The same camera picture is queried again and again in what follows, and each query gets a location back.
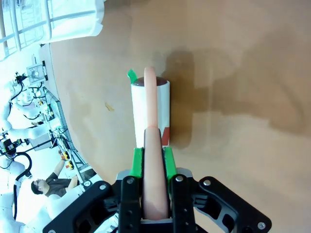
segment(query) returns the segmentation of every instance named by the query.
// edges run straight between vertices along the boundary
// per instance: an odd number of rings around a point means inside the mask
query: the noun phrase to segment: wire rack
[[[33,43],[98,35],[103,0],[0,0],[0,61]]]

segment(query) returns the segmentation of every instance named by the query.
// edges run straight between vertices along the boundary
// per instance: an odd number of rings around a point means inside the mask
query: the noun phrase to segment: dark shirt
[[[45,196],[50,196],[56,194],[60,197],[66,194],[66,188],[68,187],[71,179],[59,179],[57,175],[53,172],[47,179],[46,182],[50,186],[50,189],[45,194]]]

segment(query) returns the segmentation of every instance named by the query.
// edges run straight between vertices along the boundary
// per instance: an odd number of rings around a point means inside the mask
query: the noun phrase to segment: red label
[[[170,128],[165,127],[163,135],[162,135],[162,145],[168,146],[170,142]]]

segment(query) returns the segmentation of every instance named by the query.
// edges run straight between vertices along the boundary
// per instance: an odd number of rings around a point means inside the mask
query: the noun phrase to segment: tabletop
[[[176,165],[221,181],[271,218],[271,232],[310,232],[310,9],[307,0],[106,1],[99,36],[51,44],[75,146],[110,183],[131,167],[126,74],[154,66],[171,82]],[[197,215],[222,232],[206,219]]]

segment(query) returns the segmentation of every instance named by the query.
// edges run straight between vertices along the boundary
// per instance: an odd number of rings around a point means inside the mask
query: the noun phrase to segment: green tape
[[[133,154],[133,165],[130,176],[142,178],[142,148],[135,148]]]
[[[164,148],[164,161],[165,161],[165,168],[166,168],[166,178],[169,183],[171,178],[177,174],[177,169],[175,165],[172,148],[170,147]]]
[[[131,84],[133,84],[137,80],[137,75],[136,75],[136,73],[132,69],[130,69],[127,72],[127,76],[130,79]]]

